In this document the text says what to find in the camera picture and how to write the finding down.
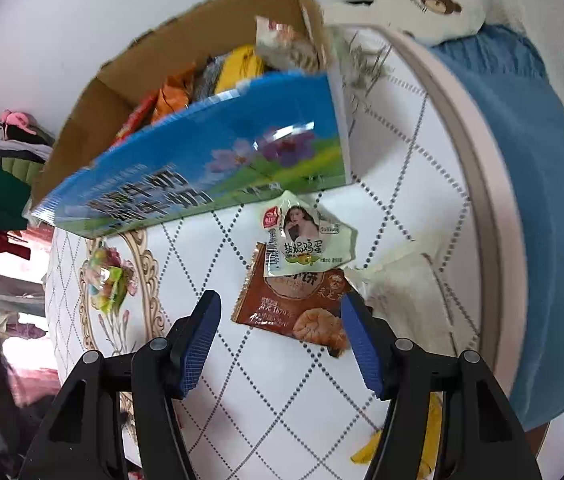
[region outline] snack bag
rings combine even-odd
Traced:
[[[120,254],[102,242],[91,254],[85,280],[93,306],[104,314],[116,313],[133,282],[133,269],[124,265]]]
[[[255,54],[253,46],[240,46],[232,50],[224,60],[215,93],[219,94],[235,88],[239,82],[254,79],[264,72],[264,62]]]
[[[353,230],[302,202],[290,191],[265,205],[265,276],[322,272],[353,259]]]
[[[184,110],[190,103],[195,80],[195,63],[189,63],[184,70],[168,76],[158,91],[151,124],[161,118]]]
[[[264,277],[267,250],[257,244],[231,319],[323,345],[338,357],[348,347],[339,303],[351,286],[340,269]]]
[[[255,53],[278,70],[303,70],[315,73],[319,69],[313,44],[290,25],[256,16]]]
[[[116,138],[113,140],[113,144],[111,144],[111,146],[122,144],[128,137],[140,129],[144,120],[148,117],[153,108],[155,108],[155,101],[157,98],[158,94],[156,92],[152,92],[142,99],[140,104],[137,105],[131,115],[129,115],[126,122],[122,124],[118,133],[116,133]]]
[[[215,87],[227,57],[229,57],[229,54],[209,58],[204,70],[195,76],[193,95],[191,96],[192,102],[201,101],[215,93]]]

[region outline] candy bag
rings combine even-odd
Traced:
[[[290,191],[265,205],[265,276],[323,272],[353,259],[353,230],[302,202]]]
[[[95,309],[117,313],[133,281],[133,268],[122,263],[120,254],[102,242],[91,254],[85,281]]]

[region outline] white pillow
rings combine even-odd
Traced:
[[[375,0],[370,6],[337,2],[323,10],[327,25],[395,28],[429,46],[476,34],[485,16],[480,0]]]

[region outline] brown snack packet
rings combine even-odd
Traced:
[[[340,269],[264,277],[266,246],[257,244],[231,320],[323,345],[338,357],[348,347],[339,303],[351,286]]]

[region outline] blue cloth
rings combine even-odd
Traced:
[[[478,104],[511,176],[528,314],[510,401],[534,428],[564,411],[564,107],[535,47],[506,27],[485,25],[432,50]]]

